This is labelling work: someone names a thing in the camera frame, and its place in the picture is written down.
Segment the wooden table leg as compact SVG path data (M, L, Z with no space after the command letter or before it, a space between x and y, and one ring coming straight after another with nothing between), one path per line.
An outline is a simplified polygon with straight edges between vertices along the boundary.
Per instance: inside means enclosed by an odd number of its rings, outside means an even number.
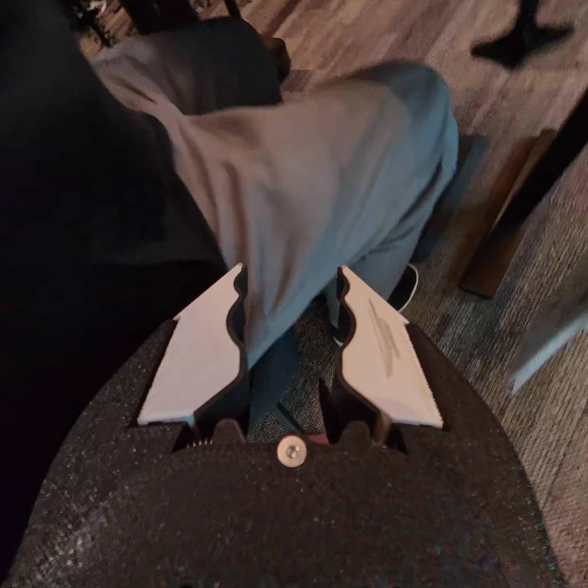
M555 129L543 129L539 135L523 140L512 150L490 191L500 208L490 217L488 229L460 279L459 287L464 292L484 299L496 295L527 224L526 220L516 221L514 229L505 230L502 218L556 135Z

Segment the person's grey trousers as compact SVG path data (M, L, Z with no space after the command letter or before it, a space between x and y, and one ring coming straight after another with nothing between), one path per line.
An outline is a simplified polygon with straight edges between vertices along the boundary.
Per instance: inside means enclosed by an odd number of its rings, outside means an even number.
M438 70L388 61L283 103L197 115L188 73L163 40L127 39L94 62L126 107L153 115L175 170L228 268L247 267L245 346L257 363L351 268L387 299L458 164L458 123Z

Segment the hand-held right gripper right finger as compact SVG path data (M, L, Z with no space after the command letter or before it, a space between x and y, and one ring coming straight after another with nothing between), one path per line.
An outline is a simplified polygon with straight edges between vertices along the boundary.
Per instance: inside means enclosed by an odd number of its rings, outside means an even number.
M337 270L336 295L343 340L328 393L335 418L370 430L397 423L443 429L408 322L347 266Z

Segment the black star-shaped chair base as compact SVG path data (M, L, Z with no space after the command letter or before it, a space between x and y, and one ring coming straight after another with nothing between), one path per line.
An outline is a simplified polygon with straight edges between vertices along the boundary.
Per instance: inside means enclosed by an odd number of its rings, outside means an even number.
M531 56L550 48L573 33L571 25L539 25L537 12L541 1L520 1L516 22L504 36L471 48L471 55L516 70Z

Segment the dark cloth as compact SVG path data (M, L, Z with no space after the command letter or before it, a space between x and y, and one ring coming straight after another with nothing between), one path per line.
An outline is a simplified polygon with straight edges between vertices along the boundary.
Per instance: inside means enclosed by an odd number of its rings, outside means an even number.
M54 1L1 1L1 524L26 525L79 412L226 271L156 118Z

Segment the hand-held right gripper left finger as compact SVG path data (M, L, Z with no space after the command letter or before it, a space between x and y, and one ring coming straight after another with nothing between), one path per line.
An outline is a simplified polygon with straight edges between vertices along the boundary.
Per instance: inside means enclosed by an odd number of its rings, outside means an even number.
M184 422L194 427L239 419L246 412L246 295L247 268L239 263L173 318L175 328L137 425Z

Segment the person's black shoe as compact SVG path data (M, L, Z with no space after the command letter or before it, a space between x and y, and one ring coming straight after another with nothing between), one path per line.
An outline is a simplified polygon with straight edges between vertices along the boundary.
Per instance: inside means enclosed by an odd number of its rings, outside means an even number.
M418 269L414 264L409 263L405 268L402 276L393 289L388 304L391 305L400 314L407 308L411 302L419 284Z

